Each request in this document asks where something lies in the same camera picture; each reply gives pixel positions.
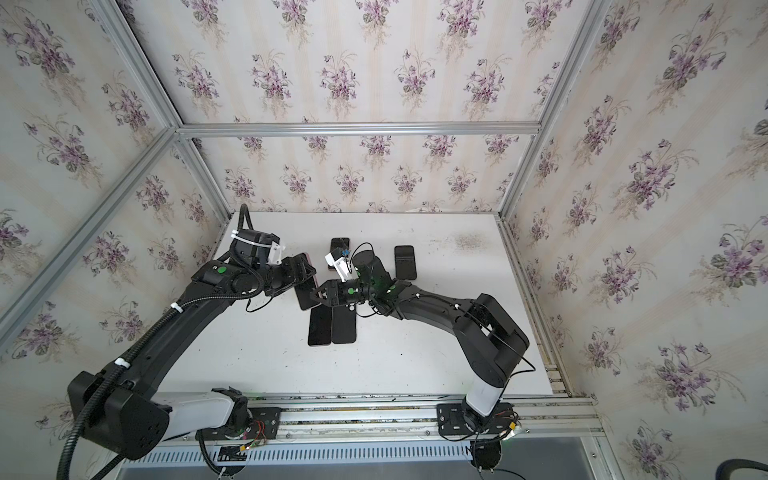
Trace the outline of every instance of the smartphone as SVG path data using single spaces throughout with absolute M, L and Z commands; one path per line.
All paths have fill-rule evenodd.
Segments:
M 310 310 L 310 331 L 306 336 L 309 346 L 330 345 L 333 309 L 318 305 Z
M 339 305 L 333 307 L 331 340 L 336 343 L 354 343 L 357 340 L 357 307 Z
M 309 310 L 310 308 L 319 305 L 319 303 L 310 296 L 312 290 L 315 288 L 317 288 L 317 282 L 315 281 L 314 276 L 309 278 L 306 282 L 299 283 L 293 288 L 296 291 L 296 299 L 299 300 L 300 309 Z
M 334 248 L 340 248 L 341 250 L 349 250 L 349 238 L 344 237 L 336 237 L 331 239 L 331 247 L 328 249 L 329 252 L 333 252 Z M 335 270 L 336 268 L 334 266 L 328 266 L 328 270 Z
M 413 245 L 395 247 L 395 278 L 416 280 L 416 254 Z

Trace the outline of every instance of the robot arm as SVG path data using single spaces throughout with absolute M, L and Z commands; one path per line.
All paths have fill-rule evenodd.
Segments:
M 61 455 L 59 480 L 68 478 L 81 436 L 116 452 L 119 462 L 122 457 L 141 458 L 160 441 L 187 432 L 216 428 L 236 438 L 249 426 L 247 398 L 237 390 L 156 395 L 184 350 L 235 300 L 261 292 L 277 296 L 312 281 L 316 271 L 306 255 L 281 260 L 275 255 L 280 239 L 253 230 L 247 213 L 243 205 L 230 251 L 203 265 L 144 336 L 96 375 L 81 372 L 72 380 L 68 394 L 76 420 Z M 244 218 L 250 230 L 243 229 Z M 528 348 L 525 334 L 489 295 L 455 299 L 393 280 L 371 250 L 356 254 L 352 262 L 355 279 L 329 280 L 313 291 L 314 298 L 326 306 L 368 301 L 381 314 L 415 319 L 455 335 L 478 377 L 462 405 L 466 423 L 479 431 Z

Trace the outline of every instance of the white table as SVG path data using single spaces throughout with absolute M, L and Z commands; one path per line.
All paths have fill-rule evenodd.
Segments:
M 395 276 L 395 245 L 413 245 L 424 290 L 458 298 L 492 295 L 528 336 L 525 358 L 537 371 L 516 376 L 506 393 L 551 395 L 552 389 L 492 215 L 470 214 L 251 214 L 256 230 L 274 233 L 286 256 L 306 252 L 318 284 L 337 278 L 323 257 L 333 237 L 349 237 L 352 248 L 370 242 Z M 229 231 L 216 255 L 229 248 Z M 263 303 L 258 296 L 251 308 Z M 414 320 L 387 316 L 357 319 L 357 341 L 308 346 L 310 312 L 293 291 L 257 313 L 235 302 L 190 345 L 161 384 L 162 392 L 205 392 L 232 386 L 259 394 L 461 394 L 475 378 L 456 338 Z M 360 315 L 371 313 L 365 305 Z M 518 369 L 528 369 L 520 362 Z

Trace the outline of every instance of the wire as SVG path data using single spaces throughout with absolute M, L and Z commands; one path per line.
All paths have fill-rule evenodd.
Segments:
M 273 298 L 275 298 L 275 297 L 271 296 L 270 299 L 267 300 L 266 303 L 264 303 L 262 306 L 256 307 L 253 310 L 248 310 L 248 307 L 250 306 L 250 301 L 252 300 L 252 299 L 248 299 L 248 303 L 246 303 L 246 305 L 245 305 L 245 311 L 248 312 L 248 313 L 258 312 L 259 310 L 261 310 L 265 306 L 269 305 Z

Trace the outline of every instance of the floral wallpaper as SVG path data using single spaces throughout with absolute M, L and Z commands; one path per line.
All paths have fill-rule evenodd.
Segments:
M 187 123 L 535 120 L 588 3 L 118 2 Z
M 625 478 L 768 462 L 766 11 L 614 2 L 508 219 Z
M 492 212 L 530 141 L 520 135 L 204 138 L 234 209 Z
M 69 382 L 122 353 L 160 317 L 209 259 L 221 227 L 186 167 L 166 153 L 0 355 L 3 473 L 53 475 L 74 421 Z M 34 246 L 6 240 L 23 238 L 15 219 L 3 229 L 11 233 L 3 241 L 20 255 Z M 21 432 L 23 444 L 16 441 Z M 38 453 L 34 461 L 19 461 L 30 458 L 30 448 Z M 73 478 L 90 478 L 113 455 L 81 442 Z
M 161 129 L 88 2 L 0 5 L 0 314 Z

